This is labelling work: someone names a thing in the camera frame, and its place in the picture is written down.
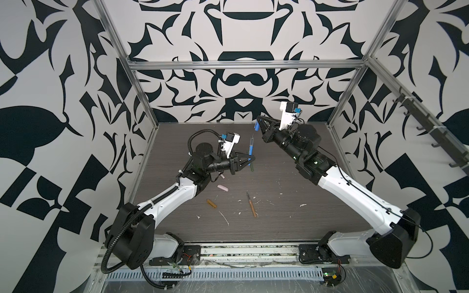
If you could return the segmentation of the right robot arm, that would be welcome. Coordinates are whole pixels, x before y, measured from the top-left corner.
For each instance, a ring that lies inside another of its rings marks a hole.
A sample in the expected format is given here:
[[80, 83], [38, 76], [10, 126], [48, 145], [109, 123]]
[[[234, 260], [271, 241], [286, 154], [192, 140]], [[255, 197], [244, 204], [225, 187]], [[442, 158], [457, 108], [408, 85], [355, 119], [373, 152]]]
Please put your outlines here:
[[275, 143], [294, 160], [299, 174], [336, 196], [358, 213], [370, 229], [355, 233], [328, 232], [318, 244], [318, 259], [346, 255], [373, 256], [382, 264], [399, 269], [418, 240], [421, 216], [415, 210], [401, 210], [346, 174], [331, 154], [320, 147], [321, 136], [313, 125], [259, 116], [257, 124], [266, 143]]

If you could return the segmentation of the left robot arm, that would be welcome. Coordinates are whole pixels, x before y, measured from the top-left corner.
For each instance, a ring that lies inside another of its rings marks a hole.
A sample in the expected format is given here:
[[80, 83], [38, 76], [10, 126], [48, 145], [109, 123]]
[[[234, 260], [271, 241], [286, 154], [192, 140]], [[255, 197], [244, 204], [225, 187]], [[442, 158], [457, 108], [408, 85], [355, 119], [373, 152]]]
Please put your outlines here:
[[226, 170], [232, 175], [254, 161], [248, 153], [233, 151], [239, 142], [237, 133], [219, 134], [212, 129], [202, 129], [188, 139], [189, 160], [178, 171], [175, 183], [169, 188], [138, 205], [123, 205], [106, 237], [106, 252], [100, 271], [110, 274], [123, 266], [139, 268], [144, 279], [153, 287], [168, 289], [174, 283], [156, 283], [145, 271], [148, 259], [158, 259], [173, 266], [183, 259], [184, 241], [173, 233], [157, 236], [157, 226], [178, 207], [199, 195], [209, 183], [215, 182], [213, 174], [221, 176]]

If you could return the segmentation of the blue pen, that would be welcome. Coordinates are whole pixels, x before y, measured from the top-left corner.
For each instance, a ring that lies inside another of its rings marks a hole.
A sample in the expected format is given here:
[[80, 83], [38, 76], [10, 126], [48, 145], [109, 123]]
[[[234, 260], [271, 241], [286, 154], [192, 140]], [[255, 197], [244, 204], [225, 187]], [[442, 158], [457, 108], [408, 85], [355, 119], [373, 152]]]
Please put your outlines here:
[[249, 142], [249, 156], [253, 155], [254, 150], [254, 134], [252, 134]]

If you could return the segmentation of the pink pen cap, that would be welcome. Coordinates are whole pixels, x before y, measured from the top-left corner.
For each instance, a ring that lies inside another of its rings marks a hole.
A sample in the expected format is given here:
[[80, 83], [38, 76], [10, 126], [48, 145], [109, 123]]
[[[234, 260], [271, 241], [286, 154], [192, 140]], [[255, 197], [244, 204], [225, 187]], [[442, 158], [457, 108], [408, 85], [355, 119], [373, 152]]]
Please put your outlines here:
[[227, 187], [223, 186], [223, 185], [220, 185], [220, 184], [219, 184], [217, 187], [218, 187], [220, 190], [223, 190], [224, 192], [228, 192], [228, 191], [229, 191], [229, 189], [228, 189]]

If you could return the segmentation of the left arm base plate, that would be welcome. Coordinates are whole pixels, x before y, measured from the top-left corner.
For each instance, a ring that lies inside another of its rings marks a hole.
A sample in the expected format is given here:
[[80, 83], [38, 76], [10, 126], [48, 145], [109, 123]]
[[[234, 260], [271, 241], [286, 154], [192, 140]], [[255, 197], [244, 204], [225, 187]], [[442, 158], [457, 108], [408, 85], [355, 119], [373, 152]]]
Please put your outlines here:
[[200, 245], [184, 245], [179, 246], [170, 257], [154, 257], [150, 258], [150, 266], [166, 266], [177, 264], [182, 266], [189, 266], [196, 264], [200, 259], [201, 246]]

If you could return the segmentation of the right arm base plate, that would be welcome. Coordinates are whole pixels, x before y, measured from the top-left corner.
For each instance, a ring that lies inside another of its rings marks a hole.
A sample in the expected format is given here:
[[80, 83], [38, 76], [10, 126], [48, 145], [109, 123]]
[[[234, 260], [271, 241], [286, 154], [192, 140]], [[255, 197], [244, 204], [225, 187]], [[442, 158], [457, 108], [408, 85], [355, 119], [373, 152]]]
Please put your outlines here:
[[298, 248], [301, 264], [349, 264], [349, 255], [338, 256], [327, 245], [300, 244]]

